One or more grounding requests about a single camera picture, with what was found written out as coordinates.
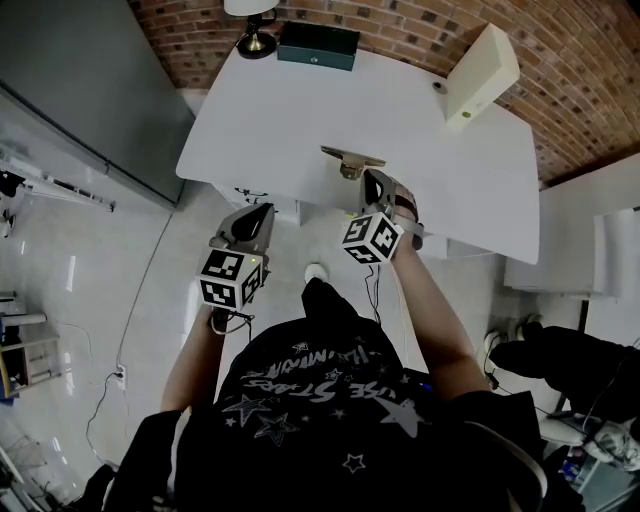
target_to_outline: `white box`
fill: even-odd
[[[509,36],[487,25],[447,78],[447,126],[460,131],[518,78],[520,67]]]

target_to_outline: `shoe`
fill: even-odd
[[[507,335],[498,331],[491,331],[484,337],[484,367],[482,370],[487,372],[492,372],[493,370],[500,369],[500,367],[496,366],[489,356],[491,355],[491,351],[496,348],[501,343],[507,343]]]
[[[304,271],[304,282],[309,284],[314,277],[317,277],[323,283],[329,282],[329,273],[320,263],[310,263]]]
[[[532,324],[532,323],[539,323],[540,325],[542,325],[542,320],[543,320],[543,316],[539,315],[539,314],[533,314],[533,315],[529,315],[524,322],[522,322],[517,328],[516,328],[516,339],[518,341],[524,341],[524,331],[522,330],[522,328],[527,325],[527,324]]]

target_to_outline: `lamp base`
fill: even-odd
[[[254,32],[238,43],[238,53],[245,59],[262,59],[271,55],[275,49],[275,38],[262,32]]]

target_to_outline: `person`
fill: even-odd
[[[564,327],[543,327],[533,315],[517,340],[490,332],[485,338],[492,366],[544,379],[562,393],[576,415],[569,423],[584,432],[585,450],[624,471],[640,469],[640,351]]]
[[[400,185],[397,194],[414,201]],[[417,221],[403,208],[396,215]],[[203,306],[169,375],[162,412],[140,425],[105,510],[159,509],[173,469],[173,501],[162,506],[179,511],[538,510],[546,479],[531,395],[490,391],[409,235],[392,265],[430,383],[405,371],[381,326],[360,317],[326,269],[311,265],[305,318],[251,341],[214,402],[225,338]],[[257,300],[268,300],[265,291]],[[224,319],[213,319],[224,332]],[[174,467],[176,424],[188,408]]]
[[[543,327],[537,315],[508,341],[493,331],[485,339],[496,367],[523,377],[544,379],[571,403],[571,410],[624,423],[640,414],[640,351],[564,327]],[[640,422],[634,437],[640,440]]]

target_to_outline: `metal bracket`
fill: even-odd
[[[384,167],[387,162],[365,156],[359,153],[352,153],[345,149],[332,148],[329,146],[320,146],[323,153],[342,160],[340,165],[340,173],[348,180],[357,180],[362,175],[365,167]]]

